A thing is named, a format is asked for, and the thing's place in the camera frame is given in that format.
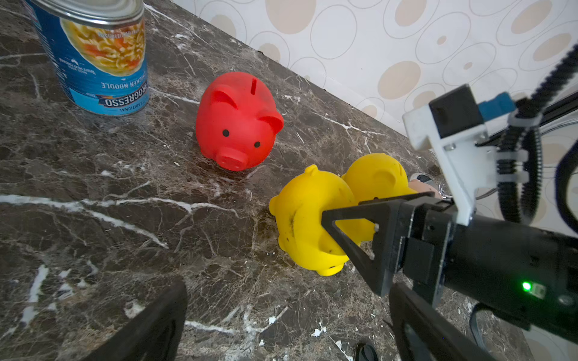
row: yellow pig ear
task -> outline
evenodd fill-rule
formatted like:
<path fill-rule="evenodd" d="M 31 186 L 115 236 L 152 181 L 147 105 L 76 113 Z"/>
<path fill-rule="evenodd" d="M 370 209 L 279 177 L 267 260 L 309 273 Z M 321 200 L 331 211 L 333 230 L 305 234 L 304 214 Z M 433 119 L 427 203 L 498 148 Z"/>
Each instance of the yellow pig ear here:
<path fill-rule="evenodd" d="M 275 197 L 271 198 L 271 200 L 269 201 L 269 212 L 272 215 L 275 215 L 275 203 L 277 201 L 277 197 L 278 196 L 275 196 Z"/>
<path fill-rule="evenodd" d="M 319 171 L 315 164 L 311 164 L 307 168 L 305 168 L 305 174 L 313 174 L 314 172 Z"/>
<path fill-rule="evenodd" d="M 373 175 L 373 180 L 383 187 L 393 188 L 398 182 L 399 176 L 394 172 L 393 169 L 382 169 L 377 171 Z"/>

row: soup can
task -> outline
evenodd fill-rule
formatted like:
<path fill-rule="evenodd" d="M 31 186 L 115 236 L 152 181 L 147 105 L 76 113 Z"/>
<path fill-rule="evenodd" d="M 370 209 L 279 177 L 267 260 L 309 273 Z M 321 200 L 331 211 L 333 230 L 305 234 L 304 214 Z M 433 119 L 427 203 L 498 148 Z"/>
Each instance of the soup can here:
<path fill-rule="evenodd" d="M 124 116 L 149 101 L 143 0 L 23 0 L 76 105 Z"/>

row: dark marble surface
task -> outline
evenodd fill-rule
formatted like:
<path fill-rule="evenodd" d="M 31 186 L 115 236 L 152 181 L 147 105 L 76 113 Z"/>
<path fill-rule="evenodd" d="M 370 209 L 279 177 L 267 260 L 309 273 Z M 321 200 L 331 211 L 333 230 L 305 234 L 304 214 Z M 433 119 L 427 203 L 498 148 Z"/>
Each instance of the dark marble surface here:
<path fill-rule="evenodd" d="M 387 298 L 350 263 L 327 278 L 296 266 L 267 205 L 312 163 L 343 174 L 382 151 L 439 176 L 433 156 L 172 3 L 148 4 L 150 103 L 105 118 L 66 99 L 20 5 L 0 1 L 0 359 L 80 359 L 176 279 L 180 360 L 346 360 L 361 340 L 399 359 Z M 286 121 L 269 158 L 239 173 L 194 136 L 198 100 L 232 70 L 265 82 Z M 439 311 L 466 332 L 473 302 L 446 290 Z M 531 359 L 519 330 L 482 319 L 497 357 Z"/>

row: red piggy bank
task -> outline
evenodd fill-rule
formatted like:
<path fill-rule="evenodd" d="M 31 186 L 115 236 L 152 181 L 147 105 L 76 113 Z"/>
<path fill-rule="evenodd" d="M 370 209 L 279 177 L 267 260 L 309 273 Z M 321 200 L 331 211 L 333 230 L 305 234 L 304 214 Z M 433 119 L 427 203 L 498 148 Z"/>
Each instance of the red piggy bank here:
<path fill-rule="evenodd" d="M 232 72 L 203 94 L 195 132 L 205 157 L 240 171 L 267 158 L 281 129 L 283 117 L 267 86 L 251 74 Z"/>

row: progresso logo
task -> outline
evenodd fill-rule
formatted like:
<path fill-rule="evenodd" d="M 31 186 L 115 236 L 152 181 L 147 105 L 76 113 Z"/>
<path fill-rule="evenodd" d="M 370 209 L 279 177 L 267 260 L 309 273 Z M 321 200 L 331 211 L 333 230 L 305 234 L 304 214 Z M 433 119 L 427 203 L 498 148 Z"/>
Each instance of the progresso logo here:
<path fill-rule="evenodd" d="M 149 82 L 145 81 L 143 85 L 140 86 L 136 91 L 129 95 L 113 97 L 110 95 L 97 95 L 98 103 L 104 105 L 107 108 L 118 108 L 127 106 L 131 103 L 134 103 L 138 99 L 140 99 L 143 94 L 147 92 L 149 89 Z"/>

